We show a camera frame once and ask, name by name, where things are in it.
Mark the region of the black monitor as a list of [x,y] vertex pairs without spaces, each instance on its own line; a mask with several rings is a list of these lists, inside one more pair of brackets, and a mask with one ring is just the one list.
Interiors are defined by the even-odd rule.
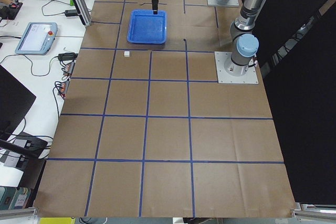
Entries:
[[36,96],[1,66],[1,139],[7,140],[32,107]]

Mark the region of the black power adapter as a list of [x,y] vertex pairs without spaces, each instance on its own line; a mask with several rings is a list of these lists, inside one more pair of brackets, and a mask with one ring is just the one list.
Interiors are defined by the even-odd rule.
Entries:
[[78,16],[78,13],[75,9],[69,9],[69,10],[64,11],[64,15],[66,17],[74,17],[74,16]]

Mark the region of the brown paper table mat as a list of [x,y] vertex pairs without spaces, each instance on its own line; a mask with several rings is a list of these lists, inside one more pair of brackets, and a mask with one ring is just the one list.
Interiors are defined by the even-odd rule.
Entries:
[[[95,0],[35,207],[42,217],[288,217],[262,78],[220,84],[239,8],[160,0],[163,45],[127,41],[150,0]],[[130,51],[130,57],[124,56]]]

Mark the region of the blue plastic tray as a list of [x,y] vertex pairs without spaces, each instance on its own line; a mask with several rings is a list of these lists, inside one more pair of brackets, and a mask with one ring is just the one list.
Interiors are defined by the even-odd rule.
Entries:
[[131,12],[127,41],[134,44],[164,44],[167,38],[167,12],[135,9]]

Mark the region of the teach pendant tablet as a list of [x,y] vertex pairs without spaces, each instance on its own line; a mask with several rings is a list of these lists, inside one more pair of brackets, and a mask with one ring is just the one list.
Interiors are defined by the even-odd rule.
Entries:
[[15,53],[19,55],[45,55],[51,48],[58,25],[54,22],[29,22]]

